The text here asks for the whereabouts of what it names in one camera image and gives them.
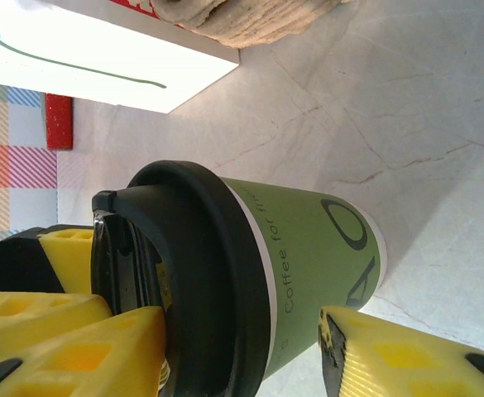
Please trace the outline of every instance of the beige towel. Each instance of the beige towel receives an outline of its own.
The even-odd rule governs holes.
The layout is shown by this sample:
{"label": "beige towel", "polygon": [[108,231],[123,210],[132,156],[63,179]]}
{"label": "beige towel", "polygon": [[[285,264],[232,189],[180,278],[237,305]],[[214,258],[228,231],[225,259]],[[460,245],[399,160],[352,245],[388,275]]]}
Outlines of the beige towel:
{"label": "beige towel", "polygon": [[301,33],[342,0],[154,0],[160,19],[242,48]]}

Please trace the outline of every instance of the white box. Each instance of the white box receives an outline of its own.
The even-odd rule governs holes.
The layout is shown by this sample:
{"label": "white box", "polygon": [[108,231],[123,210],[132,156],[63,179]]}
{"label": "white box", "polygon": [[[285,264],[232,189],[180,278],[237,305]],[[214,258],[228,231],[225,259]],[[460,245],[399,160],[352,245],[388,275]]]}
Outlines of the white box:
{"label": "white box", "polygon": [[0,0],[0,84],[168,113],[238,62],[110,0]]}

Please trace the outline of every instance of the black plastic lid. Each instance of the black plastic lid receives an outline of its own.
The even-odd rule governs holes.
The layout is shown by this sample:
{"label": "black plastic lid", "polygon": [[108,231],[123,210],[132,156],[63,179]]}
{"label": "black plastic lid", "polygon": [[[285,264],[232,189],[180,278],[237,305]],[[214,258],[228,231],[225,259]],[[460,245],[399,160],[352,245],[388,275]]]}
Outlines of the black plastic lid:
{"label": "black plastic lid", "polygon": [[165,309],[172,395],[251,397],[270,343],[266,277],[251,227],[200,165],[159,161],[93,198],[93,292],[115,313]]}

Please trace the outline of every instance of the green coffee cup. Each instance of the green coffee cup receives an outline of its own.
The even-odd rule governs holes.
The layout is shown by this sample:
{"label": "green coffee cup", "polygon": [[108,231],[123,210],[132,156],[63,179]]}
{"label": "green coffee cup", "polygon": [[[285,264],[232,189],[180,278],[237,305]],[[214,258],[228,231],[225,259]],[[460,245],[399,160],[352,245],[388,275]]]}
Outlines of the green coffee cup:
{"label": "green coffee cup", "polygon": [[252,397],[317,341],[322,305],[359,309],[381,283],[375,223],[345,200],[158,161],[93,199],[92,288],[114,313],[165,310],[161,397]]}

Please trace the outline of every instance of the white marble countertop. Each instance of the white marble countertop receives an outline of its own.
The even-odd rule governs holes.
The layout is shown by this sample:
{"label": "white marble countertop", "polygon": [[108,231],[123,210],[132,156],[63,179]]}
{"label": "white marble countertop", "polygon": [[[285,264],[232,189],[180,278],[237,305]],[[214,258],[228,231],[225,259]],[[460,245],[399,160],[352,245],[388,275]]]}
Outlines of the white marble countertop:
{"label": "white marble countertop", "polygon": [[[75,104],[59,219],[144,164],[328,192],[369,212],[389,272],[376,316],[484,349],[484,0],[352,0],[168,116]],[[315,348],[262,396],[323,397]]]}

